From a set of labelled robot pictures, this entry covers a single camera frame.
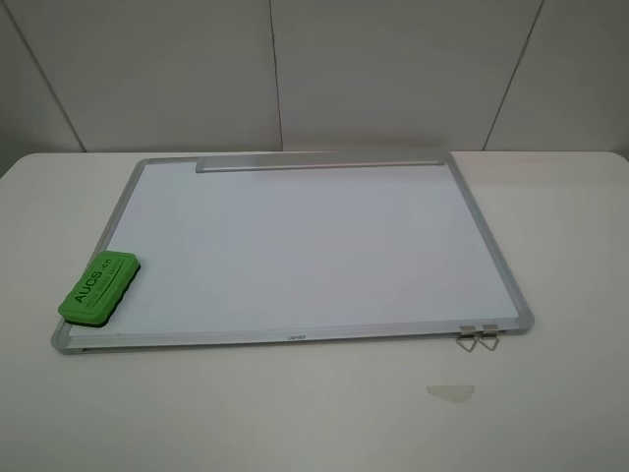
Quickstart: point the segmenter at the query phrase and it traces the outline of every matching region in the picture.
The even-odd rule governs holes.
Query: silver frame
[[[382,160],[386,153],[387,160]],[[498,245],[487,226],[472,193],[467,186],[463,174],[459,170],[450,152],[443,150],[417,151],[355,151],[355,152],[281,152],[268,154],[223,154],[200,157],[167,157],[148,158],[138,162],[118,204],[115,206],[104,231],[96,244],[89,262],[101,251],[105,250],[118,226],[127,203],[133,194],[143,170],[147,165],[169,164],[180,162],[196,162],[197,173],[206,172],[238,172],[238,171],[270,171],[284,169],[314,168],[346,168],[374,166],[408,166],[408,165],[447,165],[465,200],[470,214],[481,232],[487,249],[498,269],[500,277],[511,297],[518,313],[515,319],[496,321],[501,333],[521,334],[528,331],[534,323],[531,310],[518,286],[513,273],[502,256]],[[365,326],[343,326],[336,328],[313,328],[296,333],[292,330],[252,331],[238,333],[221,333],[220,335],[203,334],[189,336],[168,336],[155,345],[155,337],[138,337],[137,346],[103,346],[89,348],[70,347],[70,324],[63,319],[57,325],[51,343],[62,354],[79,354],[87,352],[135,351],[164,348],[194,348],[210,346],[233,346],[259,343],[313,342],[323,340],[351,340],[399,337],[456,337],[461,332],[460,324],[475,325],[482,329],[487,320],[465,320],[464,322],[418,322],[413,324],[378,324]]]

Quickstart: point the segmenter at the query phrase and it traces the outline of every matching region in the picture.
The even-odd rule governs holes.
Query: wall seam
[[[526,53],[526,50],[529,47],[529,41],[531,40],[531,35],[533,34],[533,30],[535,29],[535,25],[538,23],[538,18],[540,17],[540,13],[542,12],[542,7],[543,7],[544,3],[545,3],[545,0],[542,0],[542,2],[540,3],[540,6],[538,8],[538,12],[536,13],[535,17],[533,18],[533,23],[531,24],[531,28],[529,29],[529,34],[527,35],[527,38],[525,39],[524,44],[522,45],[522,49],[520,50],[520,56],[518,57],[518,61],[516,62],[515,67],[513,68],[513,72],[511,73],[511,77],[509,78],[509,82],[507,83],[507,88],[504,91],[504,95],[502,96],[502,99],[500,100],[500,104],[498,105],[498,109],[497,109],[497,111],[495,113],[495,116],[493,117],[493,121],[491,122],[491,126],[489,127],[489,133],[487,134],[487,137],[485,139],[485,143],[483,144],[483,150],[486,150],[487,144],[489,143],[489,138],[491,137],[491,133],[493,133],[493,127],[495,126],[496,122],[498,121],[498,116],[500,115],[500,111],[502,110],[502,105],[504,105],[504,101],[506,100],[507,94],[509,93],[509,89],[511,89],[511,84],[513,83],[513,79],[515,78],[515,75],[518,72],[520,64],[522,63],[522,59],[524,59],[524,54]]]
[[[279,79],[277,77],[277,54],[275,53],[275,29],[273,28],[273,7],[268,0],[268,16],[271,24],[271,43],[273,46],[273,68],[275,73],[275,96],[277,97],[277,120],[279,122],[279,145],[284,150],[284,134],[282,132],[282,108],[279,103]]]
[[[11,24],[13,25],[13,28],[16,31],[16,34],[18,35],[18,38],[20,39],[20,42],[22,43],[22,45],[26,49],[27,54],[29,55],[30,60],[34,64],[35,69],[37,70],[37,72],[41,76],[41,79],[43,80],[45,87],[48,89],[48,92],[52,96],[52,99],[55,101],[57,107],[59,108],[59,111],[61,112],[64,120],[66,121],[66,124],[70,128],[70,131],[74,135],[75,140],[77,140],[77,144],[81,147],[81,151],[82,152],[86,152],[86,147],[84,146],[83,142],[81,141],[81,138],[79,137],[79,134],[77,133],[77,130],[75,129],[74,125],[72,124],[72,121],[70,121],[70,117],[68,116],[68,113],[66,113],[66,109],[64,108],[63,104],[61,103],[61,100],[59,99],[59,96],[57,96],[57,93],[55,92],[54,88],[52,87],[52,84],[50,84],[50,81],[48,80],[48,77],[46,76],[45,72],[43,71],[43,68],[41,67],[41,64],[39,64],[39,61],[37,60],[37,57],[34,54],[34,51],[30,47],[30,44],[27,41],[27,38],[25,37],[24,33],[20,29],[20,26],[18,25],[18,22],[16,21],[15,17],[13,16],[13,13],[11,12],[11,10],[9,10],[9,5],[7,5],[7,3],[4,0],[1,0],[1,3],[2,3],[2,7],[4,8],[4,10],[5,10],[6,14],[7,14],[7,17],[9,18],[9,22],[11,22]]]

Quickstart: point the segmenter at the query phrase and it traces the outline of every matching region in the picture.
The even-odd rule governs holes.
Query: whiteboard eraser
[[[59,306],[59,315],[72,325],[107,325],[138,270],[140,262],[135,255],[103,251]]]

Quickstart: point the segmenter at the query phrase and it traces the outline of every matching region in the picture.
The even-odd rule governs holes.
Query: metal clip
[[[498,333],[497,324],[483,324],[483,331],[478,336],[479,343],[488,350],[495,351],[495,348],[498,347],[498,343],[500,342]]]
[[[461,334],[459,334],[456,338],[456,343],[466,351],[472,352],[476,347],[477,342],[476,327],[472,325],[461,326]]]

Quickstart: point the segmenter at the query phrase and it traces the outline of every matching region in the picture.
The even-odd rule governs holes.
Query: white table
[[[0,469],[629,469],[629,163],[456,152],[536,316],[452,339],[61,356],[56,307],[135,163],[37,154],[0,179]],[[431,385],[474,385],[450,403]]]

